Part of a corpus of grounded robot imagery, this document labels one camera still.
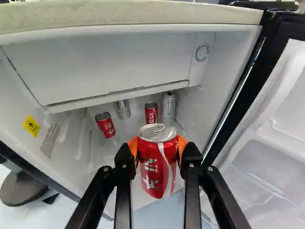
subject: coca-cola can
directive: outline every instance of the coca-cola can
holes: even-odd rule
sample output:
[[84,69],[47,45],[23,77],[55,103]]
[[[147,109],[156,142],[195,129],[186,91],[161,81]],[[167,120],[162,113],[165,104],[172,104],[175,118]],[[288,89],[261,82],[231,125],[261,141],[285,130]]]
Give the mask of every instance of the coca-cola can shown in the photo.
[[99,129],[104,133],[105,138],[111,138],[115,135],[111,115],[108,112],[97,114],[95,116],[95,122]]
[[145,104],[145,119],[146,124],[158,122],[158,105],[155,102],[147,102]]
[[155,198],[170,195],[175,188],[177,129],[165,124],[148,124],[137,139],[142,187]]
[[162,116],[163,122],[167,125],[170,125],[176,117],[176,101],[177,97],[173,92],[162,94]]
[[129,103],[127,100],[119,100],[116,102],[119,118],[122,120],[128,119],[131,116]]

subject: orange gripper pad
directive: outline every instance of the orange gripper pad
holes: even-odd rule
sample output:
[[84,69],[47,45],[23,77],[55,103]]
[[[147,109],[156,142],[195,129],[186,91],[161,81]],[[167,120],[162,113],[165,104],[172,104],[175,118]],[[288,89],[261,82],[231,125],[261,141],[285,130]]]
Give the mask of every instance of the orange gripper pad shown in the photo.
[[133,155],[135,168],[137,168],[138,160],[139,160],[139,158],[138,158],[138,136],[132,138],[127,144]]
[[182,137],[181,135],[178,135],[178,152],[179,152],[179,167],[181,168],[181,159],[182,159],[182,153],[186,147],[187,140]]

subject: red soda can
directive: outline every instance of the red soda can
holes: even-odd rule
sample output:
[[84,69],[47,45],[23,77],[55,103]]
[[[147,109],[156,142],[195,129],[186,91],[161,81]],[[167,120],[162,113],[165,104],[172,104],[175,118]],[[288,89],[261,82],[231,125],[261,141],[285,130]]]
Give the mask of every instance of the red soda can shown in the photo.
[[170,195],[175,188],[177,129],[165,124],[148,124],[137,139],[142,187],[155,198]]
[[147,102],[145,104],[146,124],[158,122],[158,105],[155,102]]
[[104,133],[105,138],[110,138],[115,135],[115,129],[111,115],[108,112],[97,114],[95,116],[95,122],[99,129]]

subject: gray stool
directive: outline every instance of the gray stool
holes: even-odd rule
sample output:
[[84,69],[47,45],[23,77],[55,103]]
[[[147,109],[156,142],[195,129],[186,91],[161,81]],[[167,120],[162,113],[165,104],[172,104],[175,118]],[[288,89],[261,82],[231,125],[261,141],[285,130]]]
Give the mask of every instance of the gray stool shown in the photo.
[[42,197],[49,187],[32,178],[15,164],[0,156],[0,164],[11,170],[0,188],[0,200],[10,207],[18,207]]

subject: white can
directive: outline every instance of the white can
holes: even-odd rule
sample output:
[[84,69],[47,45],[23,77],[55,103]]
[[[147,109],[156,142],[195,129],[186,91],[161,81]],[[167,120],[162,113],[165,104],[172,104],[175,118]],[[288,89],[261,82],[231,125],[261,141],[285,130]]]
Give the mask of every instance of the white can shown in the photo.
[[177,97],[173,92],[165,92],[162,94],[162,116],[163,122],[170,125],[176,117]]

